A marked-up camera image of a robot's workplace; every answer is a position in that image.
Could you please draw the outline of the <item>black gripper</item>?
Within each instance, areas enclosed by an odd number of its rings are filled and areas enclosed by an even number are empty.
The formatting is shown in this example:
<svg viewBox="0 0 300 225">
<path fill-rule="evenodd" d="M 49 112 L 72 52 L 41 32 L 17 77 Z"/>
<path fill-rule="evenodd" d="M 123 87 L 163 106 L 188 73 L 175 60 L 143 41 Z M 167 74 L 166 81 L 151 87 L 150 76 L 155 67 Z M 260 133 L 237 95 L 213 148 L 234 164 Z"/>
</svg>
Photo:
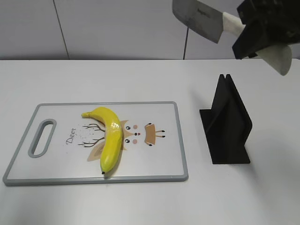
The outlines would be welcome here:
<svg viewBox="0 0 300 225">
<path fill-rule="evenodd" d="M 245 28 L 232 46 L 236 59 L 254 58 L 278 43 L 300 42 L 298 0 L 244 0 L 237 12 Z"/>
</svg>

